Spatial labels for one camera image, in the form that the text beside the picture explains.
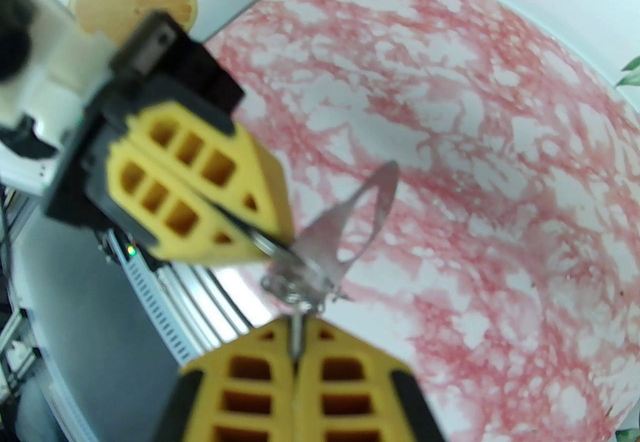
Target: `green leaf illustration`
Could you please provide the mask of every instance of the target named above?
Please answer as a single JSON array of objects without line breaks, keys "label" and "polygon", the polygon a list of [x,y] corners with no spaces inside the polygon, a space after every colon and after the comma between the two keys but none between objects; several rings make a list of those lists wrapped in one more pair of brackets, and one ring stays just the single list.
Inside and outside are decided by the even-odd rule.
[{"label": "green leaf illustration", "polygon": [[640,67],[640,56],[633,58],[628,64],[622,68],[623,71],[635,70]]},{"label": "green leaf illustration", "polygon": [[620,430],[615,432],[617,442],[636,442],[640,438],[640,429]]},{"label": "green leaf illustration", "polygon": [[640,68],[632,70],[624,76],[615,86],[640,86]]}]

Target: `pink and white table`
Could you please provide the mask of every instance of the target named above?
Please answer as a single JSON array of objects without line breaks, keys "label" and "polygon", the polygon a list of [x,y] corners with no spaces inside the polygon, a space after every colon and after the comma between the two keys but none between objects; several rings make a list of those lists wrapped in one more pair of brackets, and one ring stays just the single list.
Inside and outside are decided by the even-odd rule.
[{"label": "pink and white table", "polygon": [[262,0],[208,48],[298,224],[400,163],[326,317],[412,364],[452,442],[610,437],[640,396],[640,119],[612,87],[493,0]]}]

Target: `pink marbled surface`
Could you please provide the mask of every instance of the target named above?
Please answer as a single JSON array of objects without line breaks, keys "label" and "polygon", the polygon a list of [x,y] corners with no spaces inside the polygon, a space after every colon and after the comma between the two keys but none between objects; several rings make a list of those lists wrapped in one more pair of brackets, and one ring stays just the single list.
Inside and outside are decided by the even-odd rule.
[{"label": "pink marbled surface", "polygon": [[410,362],[451,441],[608,439],[640,396],[640,120],[610,86],[493,0],[263,0],[208,47],[300,225],[400,163],[326,316]]}]

